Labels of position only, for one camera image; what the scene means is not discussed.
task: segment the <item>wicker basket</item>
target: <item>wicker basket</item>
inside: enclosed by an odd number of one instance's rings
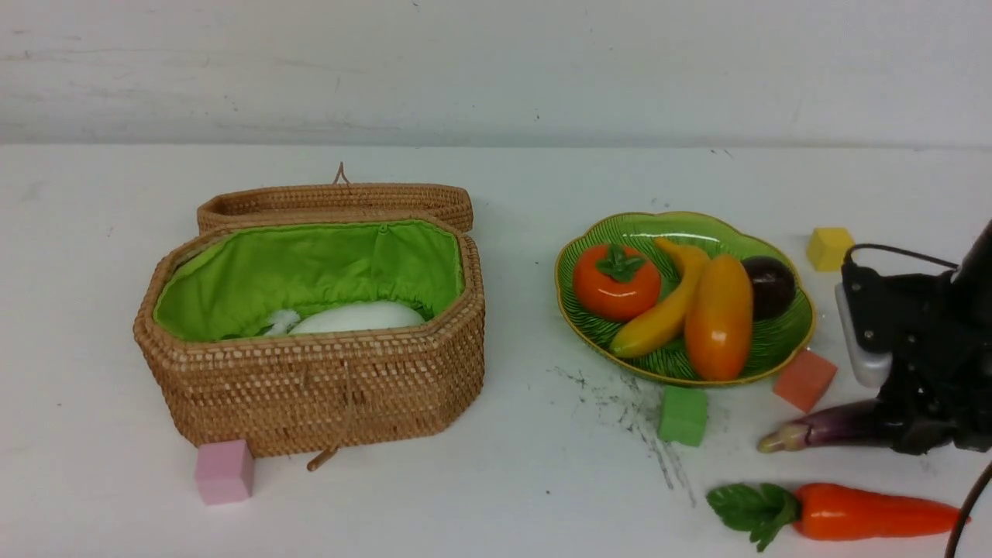
[[[423,212],[388,219],[340,215],[335,222],[421,219],[455,236],[464,289],[434,319],[406,329],[188,343],[153,318],[176,269],[233,230],[326,221],[270,215],[205,232],[156,267],[134,336],[180,433],[195,446],[244,439],[255,457],[432,435],[475,399],[484,374],[485,299],[471,238]]]
[[[343,164],[330,184],[277,186],[217,196],[196,210],[196,222],[203,233],[272,214],[381,217],[394,210],[423,211],[461,232],[472,229],[472,200],[466,190],[440,184],[352,184],[344,176]]]

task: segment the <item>toy carrot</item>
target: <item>toy carrot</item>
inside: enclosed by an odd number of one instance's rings
[[[749,531],[758,552],[789,524],[813,540],[905,538],[948,532],[960,512],[928,499],[830,483],[804,485],[795,493],[768,484],[760,485],[760,490],[728,485],[711,490],[706,501],[724,525]]]

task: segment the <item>green plate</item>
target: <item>green plate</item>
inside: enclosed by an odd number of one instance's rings
[[[796,298],[786,313],[775,320],[755,323],[751,354],[744,371],[737,378],[729,381],[701,379],[688,363],[682,338],[640,358],[617,358],[608,347],[621,324],[589,314],[575,298],[571,287],[575,262],[586,248],[603,242],[627,244],[651,258],[664,276],[662,297],[668,296],[678,286],[679,274],[669,257],[655,247],[652,239],[656,236],[665,236],[676,244],[694,244],[710,257],[721,253],[730,253],[740,259],[757,255],[773,256],[785,262],[796,276]],[[665,383],[715,387],[758,381],[789,363],[799,350],[806,347],[816,327],[816,310],[789,257],[772,244],[702,213],[672,211],[609,216],[561,250],[555,264],[555,284],[561,314],[579,337],[620,366]]]

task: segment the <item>robotic arm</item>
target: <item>robotic arm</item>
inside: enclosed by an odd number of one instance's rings
[[[882,276],[853,261],[869,248],[951,269]],[[899,430],[892,449],[992,448],[992,221],[960,265],[859,244],[841,277],[835,295],[851,366],[862,385],[880,388],[876,412]]]

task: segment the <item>black cable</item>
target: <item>black cable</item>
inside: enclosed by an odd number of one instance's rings
[[[947,539],[947,549],[943,552],[943,558],[954,558],[954,554],[957,553],[957,543],[961,540],[964,524],[967,523],[968,516],[971,515],[971,509],[975,507],[978,497],[982,495],[985,487],[988,487],[989,481],[992,481],[992,463],[989,463],[988,467],[985,468],[978,481],[975,481],[975,486],[971,487],[968,497],[964,499],[961,512],[957,516],[957,522],[954,523],[954,528],[950,531],[950,538]]]
[[[921,259],[923,261],[928,261],[936,265],[942,265],[944,267],[949,267],[954,269],[957,267],[956,263],[951,263],[947,260],[942,260],[940,258],[935,258],[933,256],[927,256],[926,254],[920,254],[919,252],[914,252],[912,250],[904,250],[903,248],[897,248],[895,246],[887,246],[885,244],[854,244],[847,249],[844,254],[844,263],[851,263],[854,259],[851,257],[855,250],[860,250],[863,248],[868,248],[871,250],[882,250],[883,252],[892,252],[894,254],[901,254],[904,256],[910,256],[911,258]]]

